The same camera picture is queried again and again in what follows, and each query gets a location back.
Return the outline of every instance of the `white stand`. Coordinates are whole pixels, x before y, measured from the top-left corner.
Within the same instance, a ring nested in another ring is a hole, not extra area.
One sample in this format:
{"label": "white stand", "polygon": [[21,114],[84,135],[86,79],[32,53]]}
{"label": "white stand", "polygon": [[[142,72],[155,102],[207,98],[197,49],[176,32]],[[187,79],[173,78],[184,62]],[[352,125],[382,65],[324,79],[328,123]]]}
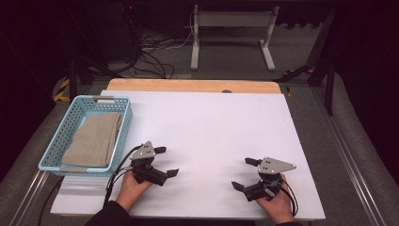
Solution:
{"label": "white stand", "polygon": [[199,66],[200,55],[200,26],[257,26],[267,27],[267,35],[264,40],[260,40],[261,48],[269,71],[276,69],[270,55],[268,45],[272,36],[274,24],[279,13],[279,7],[274,7],[273,11],[199,11],[199,6],[194,8],[194,43],[191,56],[191,70],[196,70]]}

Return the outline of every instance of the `black sleeve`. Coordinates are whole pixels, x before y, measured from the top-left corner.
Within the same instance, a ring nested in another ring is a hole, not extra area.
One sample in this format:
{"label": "black sleeve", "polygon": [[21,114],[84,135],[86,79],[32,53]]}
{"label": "black sleeve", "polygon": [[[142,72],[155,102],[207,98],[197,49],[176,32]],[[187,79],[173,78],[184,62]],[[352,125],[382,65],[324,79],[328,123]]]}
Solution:
{"label": "black sleeve", "polygon": [[85,226],[130,226],[129,214],[116,202],[110,201]]}
{"label": "black sleeve", "polygon": [[302,226],[302,224],[297,222],[287,222],[287,223],[276,224],[276,226]]}

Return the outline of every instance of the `white tabletop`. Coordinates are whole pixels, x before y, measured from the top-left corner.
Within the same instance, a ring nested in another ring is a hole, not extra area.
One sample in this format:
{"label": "white tabletop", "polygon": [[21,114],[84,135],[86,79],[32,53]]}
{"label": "white tabletop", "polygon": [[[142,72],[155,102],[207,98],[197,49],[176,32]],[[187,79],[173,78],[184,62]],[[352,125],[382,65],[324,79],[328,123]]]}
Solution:
{"label": "white tabletop", "polygon": [[[282,94],[103,91],[128,96],[133,118],[124,154],[150,140],[166,146],[156,169],[180,169],[164,186],[152,186],[130,215],[143,218],[267,218],[256,202],[232,188],[260,180],[246,157],[296,164],[286,171],[299,211],[296,219],[325,218],[322,204]],[[66,177],[51,213],[94,215],[103,207],[108,178]],[[120,189],[118,180],[110,200]]]}

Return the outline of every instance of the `beige cloth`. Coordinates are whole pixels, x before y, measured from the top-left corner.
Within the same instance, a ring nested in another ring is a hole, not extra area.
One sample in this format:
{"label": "beige cloth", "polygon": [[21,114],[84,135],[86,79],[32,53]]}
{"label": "beige cloth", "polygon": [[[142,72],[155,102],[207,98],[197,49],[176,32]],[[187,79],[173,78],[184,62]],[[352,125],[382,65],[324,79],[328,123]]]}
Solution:
{"label": "beige cloth", "polygon": [[106,168],[114,151],[122,115],[116,112],[88,116],[73,135],[62,164]]}

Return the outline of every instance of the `basket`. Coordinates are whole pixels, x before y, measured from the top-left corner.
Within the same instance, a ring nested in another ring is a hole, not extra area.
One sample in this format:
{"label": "basket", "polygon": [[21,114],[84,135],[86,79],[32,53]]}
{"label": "basket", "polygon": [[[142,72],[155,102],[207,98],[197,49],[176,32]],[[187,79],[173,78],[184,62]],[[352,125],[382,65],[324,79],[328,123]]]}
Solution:
{"label": "basket", "polygon": [[[120,130],[108,167],[85,168],[61,164],[64,153],[72,143],[73,135],[84,123],[87,116],[108,112],[122,114]],[[132,116],[133,112],[128,97],[88,95],[75,97],[41,158],[39,169],[51,171],[60,176],[111,176],[120,163]]]}

